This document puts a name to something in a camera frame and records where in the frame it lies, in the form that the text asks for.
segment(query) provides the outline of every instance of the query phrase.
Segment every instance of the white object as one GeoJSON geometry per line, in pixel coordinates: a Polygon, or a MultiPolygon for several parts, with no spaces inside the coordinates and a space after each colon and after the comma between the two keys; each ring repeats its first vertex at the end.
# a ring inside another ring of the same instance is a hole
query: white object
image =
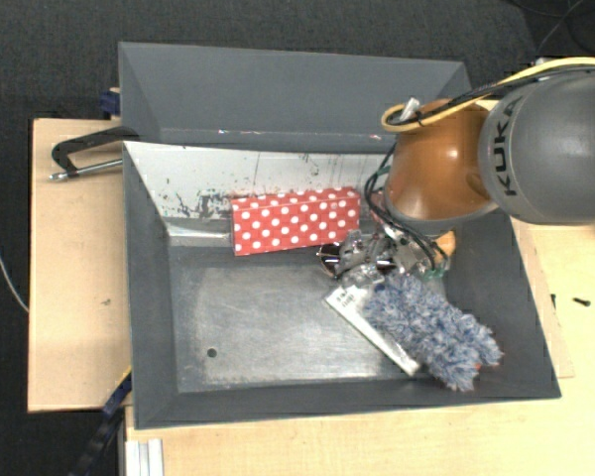
{"type": "Polygon", "coordinates": [[[126,476],[164,476],[163,442],[150,439],[126,441],[126,476]]]}
{"type": "Polygon", "coordinates": [[[409,376],[413,376],[418,370],[419,364],[394,340],[384,337],[373,328],[359,313],[368,296],[369,292],[367,290],[362,290],[356,286],[347,289],[340,286],[326,297],[326,302],[378,349],[381,349],[404,372],[409,376]]]}

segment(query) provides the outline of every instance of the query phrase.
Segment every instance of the fuzzy blue duster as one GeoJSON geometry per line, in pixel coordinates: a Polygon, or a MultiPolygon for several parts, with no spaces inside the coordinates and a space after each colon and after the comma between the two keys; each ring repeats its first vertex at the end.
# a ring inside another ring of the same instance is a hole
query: fuzzy blue duster
{"type": "Polygon", "coordinates": [[[473,390],[480,366],[502,357],[489,328],[411,275],[386,276],[363,315],[452,390],[473,390]]]}

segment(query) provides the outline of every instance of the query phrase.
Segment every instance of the scratched metal surface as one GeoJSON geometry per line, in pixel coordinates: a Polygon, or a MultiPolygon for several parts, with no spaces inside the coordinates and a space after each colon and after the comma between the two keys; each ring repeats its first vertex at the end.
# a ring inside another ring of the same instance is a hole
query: scratched metal surface
{"type": "Polygon", "coordinates": [[[401,377],[378,349],[322,302],[334,282],[323,273],[316,249],[236,258],[230,243],[230,197],[361,188],[381,155],[145,143],[127,143],[126,148],[166,223],[182,393],[401,377]]]}

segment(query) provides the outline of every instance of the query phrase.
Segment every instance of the black cable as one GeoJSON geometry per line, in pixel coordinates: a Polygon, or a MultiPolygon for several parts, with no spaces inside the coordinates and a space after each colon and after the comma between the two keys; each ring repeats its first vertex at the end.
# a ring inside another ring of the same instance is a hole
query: black cable
{"type": "Polygon", "coordinates": [[[422,113],[416,113],[414,116],[412,116],[411,118],[409,118],[405,121],[394,122],[393,120],[396,119],[401,114],[401,112],[395,112],[388,116],[386,123],[389,125],[393,125],[393,126],[398,126],[398,125],[404,126],[404,125],[409,125],[411,123],[420,123],[425,118],[429,118],[431,116],[436,116],[440,113],[447,111],[448,109],[453,108],[454,106],[458,106],[460,104],[466,103],[470,100],[474,100],[474,99],[482,97],[482,96],[496,95],[498,93],[504,92],[509,89],[515,89],[515,88],[524,86],[524,85],[532,83],[532,82],[538,82],[545,77],[553,77],[553,76],[557,76],[557,75],[568,74],[571,72],[587,72],[587,71],[593,71],[593,70],[595,70],[595,65],[563,66],[563,67],[547,70],[544,72],[538,72],[536,74],[525,76],[525,77],[516,79],[515,81],[511,81],[511,82],[507,82],[507,83],[486,84],[486,85],[480,86],[478,88],[474,88],[473,90],[470,90],[466,93],[463,93],[462,95],[458,95],[458,96],[454,97],[453,99],[450,99],[449,101],[447,101],[445,104],[442,104],[439,107],[436,107],[432,110],[425,111],[422,113]]]}
{"type": "Polygon", "coordinates": [[[520,0],[500,0],[502,2],[508,3],[510,5],[513,5],[519,9],[521,9],[522,11],[525,12],[529,12],[531,14],[535,14],[537,16],[542,16],[542,17],[546,17],[546,18],[552,18],[552,19],[556,19],[559,20],[558,23],[556,23],[553,28],[546,34],[546,36],[544,37],[544,39],[540,42],[537,50],[540,51],[541,48],[543,47],[543,45],[550,40],[550,38],[553,36],[553,34],[562,26],[562,25],[566,25],[566,28],[568,30],[569,33],[569,37],[571,38],[571,40],[573,41],[573,43],[575,43],[575,45],[582,49],[583,51],[595,56],[595,50],[593,50],[592,48],[589,48],[588,46],[586,46],[583,42],[579,41],[575,32],[572,30],[572,20],[575,18],[580,18],[583,16],[587,16],[593,12],[595,12],[595,5],[593,7],[589,7],[588,9],[582,11],[582,12],[573,12],[575,11],[579,6],[580,3],[583,4],[588,0],[578,0],[576,1],[574,4],[571,4],[571,0],[566,0],[566,11],[564,11],[563,13],[559,14],[559,13],[553,13],[553,12],[547,12],[547,11],[542,11],[541,9],[536,9],[534,7],[529,7],[527,5],[525,5],[523,2],[521,2],[520,0]]]}
{"type": "Polygon", "coordinates": [[[429,260],[430,267],[433,270],[435,270],[436,263],[434,260],[434,253],[432,252],[432,250],[436,250],[437,252],[439,252],[445,260],[448,258],[447,254],[436,244],[436,242],[434,242],[427,236],[414,230],[409,225],[395,220],[387,209],[378,206],[372,198],[372,196],[377,192],[377,190],[375,190],[377,179],[388,171],[388,169],[386,168],[386,164],[388,163],[388,160],[390,159],[392,154],[395,152],[396,147],[397,144],[395,143],[388,151],[377,170],[374,173],[372,173],[366,180],[366,183],[364,184],[364,197],[366,199],[368,207],[375,215],[377,215],[377,217],[382,219],[388,225],[391,225],[395,229],[401,231],[404,235],[404,238],[406,238],[407,240],[414,241],[421,248],[421,250],[429,260]]]}

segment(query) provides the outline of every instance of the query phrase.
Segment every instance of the gray cylinder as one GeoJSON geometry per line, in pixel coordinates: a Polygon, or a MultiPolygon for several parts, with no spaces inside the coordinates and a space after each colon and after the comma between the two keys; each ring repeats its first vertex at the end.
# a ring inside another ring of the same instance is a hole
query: gray cylinder
{"type": "Polygon", "coordinates": [[[595,72],[518,88],[481,130],[480,174],[494,201],[533,224],[595,223],[595,72]]]}

